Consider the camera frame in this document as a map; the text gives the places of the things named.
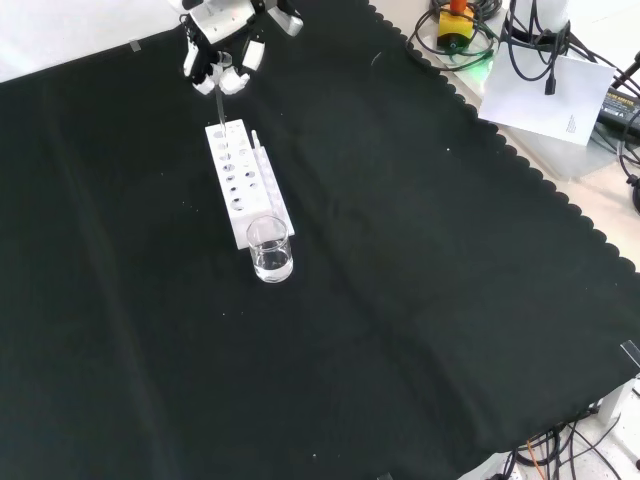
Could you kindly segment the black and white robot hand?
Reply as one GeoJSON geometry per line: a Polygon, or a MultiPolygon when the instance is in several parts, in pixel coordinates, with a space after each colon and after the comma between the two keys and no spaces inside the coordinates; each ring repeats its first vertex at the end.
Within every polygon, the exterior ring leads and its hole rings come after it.
{"type": "Polygon", "coordinates": [[[303,28],[301,14],[289,1],[172,1],[187,39],[183,76],[201,94],[233,95],[249,81],[233,65],[231,40],[249,35],[262,14],[269,15],[285,34],[303,28]]]}

